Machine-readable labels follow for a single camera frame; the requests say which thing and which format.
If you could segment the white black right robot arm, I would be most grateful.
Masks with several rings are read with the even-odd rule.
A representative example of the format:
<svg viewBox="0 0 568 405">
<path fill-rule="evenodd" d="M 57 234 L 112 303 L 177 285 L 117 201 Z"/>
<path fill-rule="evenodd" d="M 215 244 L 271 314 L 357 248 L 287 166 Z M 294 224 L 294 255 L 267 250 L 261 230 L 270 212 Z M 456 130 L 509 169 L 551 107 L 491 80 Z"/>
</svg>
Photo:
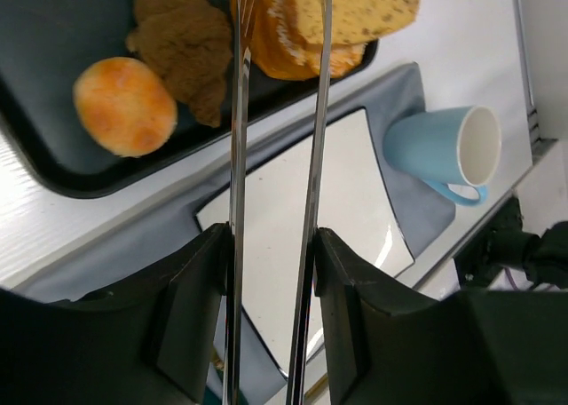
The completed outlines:
<svg viewBox="0 0 568 405">
<path fill-rule="evenodd" d="M 523 230 L 520 202 L 509 198 L 493 218 L 454 257 L 462 287 L 487 288 L 503 271 L 514 290 L 516 269 L 532 283 L 567 288 L 567 223 L 560 221 L 543 234 Z"/>
</svg>

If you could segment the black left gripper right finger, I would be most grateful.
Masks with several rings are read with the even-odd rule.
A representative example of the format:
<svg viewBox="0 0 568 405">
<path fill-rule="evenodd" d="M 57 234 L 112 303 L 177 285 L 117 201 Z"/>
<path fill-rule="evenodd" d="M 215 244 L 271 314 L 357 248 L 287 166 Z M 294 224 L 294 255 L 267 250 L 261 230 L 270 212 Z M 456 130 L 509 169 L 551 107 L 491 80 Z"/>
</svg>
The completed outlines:
<svg viewBox="0 0 568 405">
<path fill-rule="evenodd" d="M 567 296 L 421 294 L 366 262 L 333 230 L 315 242 L 334 404 L 564 404 Z"/>
</svg>

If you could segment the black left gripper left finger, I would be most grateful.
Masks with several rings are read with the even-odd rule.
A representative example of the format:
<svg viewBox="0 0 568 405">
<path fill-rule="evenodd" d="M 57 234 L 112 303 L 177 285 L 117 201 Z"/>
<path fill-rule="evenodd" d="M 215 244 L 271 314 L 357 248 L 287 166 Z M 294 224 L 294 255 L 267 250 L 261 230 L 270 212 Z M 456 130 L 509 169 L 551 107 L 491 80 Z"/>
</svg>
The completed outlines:
<svg viewBox="0 0 568 405">
<path fill-rule="evenodd" d="M 204 397 L 229 228 L 77 301 L 1 293 L 4 404 L 197 404 Z"/>
</svg>

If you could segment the seeded bread slice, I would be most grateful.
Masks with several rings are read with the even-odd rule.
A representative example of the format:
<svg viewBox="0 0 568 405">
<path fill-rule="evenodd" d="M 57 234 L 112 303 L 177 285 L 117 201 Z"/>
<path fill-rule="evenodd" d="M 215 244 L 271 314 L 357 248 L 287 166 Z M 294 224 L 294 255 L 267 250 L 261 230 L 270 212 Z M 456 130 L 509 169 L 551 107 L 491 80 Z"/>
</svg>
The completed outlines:
<svg viewBox="0 0 568 405">
<path fill-rule="evenodd" d="M 323 44 L 321 0 L 273 0 L 284 30 L 303 45 Z M 420 0 L 332 0 L 332 44 L 355 45 L 395 33 L 413 23 Z"/>
</svg>

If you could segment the silver metal tongs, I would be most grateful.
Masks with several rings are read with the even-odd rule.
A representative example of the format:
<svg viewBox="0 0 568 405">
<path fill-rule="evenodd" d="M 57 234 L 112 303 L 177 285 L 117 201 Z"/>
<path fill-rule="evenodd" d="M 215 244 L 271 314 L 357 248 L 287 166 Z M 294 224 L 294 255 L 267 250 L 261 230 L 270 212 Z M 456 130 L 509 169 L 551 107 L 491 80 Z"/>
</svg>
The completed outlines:
<svg viewBox="0 0 568 405">
<path fill-rule="evenodd" d="M 320 57 L 319 87 L 312 138 L 312 153 L 304 211 L 301 257 L 296 291 L 294 328 L 288 370 L 288 404 L 304 403 L 307 334 L 309 329 L 312 281 L 314 273 L 314 238 L 320 203 L 321 171 L 324 156 L 327 104 L 330 85 L 332 43 L 332 0 L 321 0 L 323 47 Z M 249 109 L 249 45 L 256 19 L 256 0 L 235 0 L 233 34 L 233 108 L 231 132 L 231 178 L 229 225 L 233 257 L 227 266 L 225 310 L 224 404 L 240 399 L 241 373 L 241 300 L 244 256 L 245 177 Z"/>
</svg>

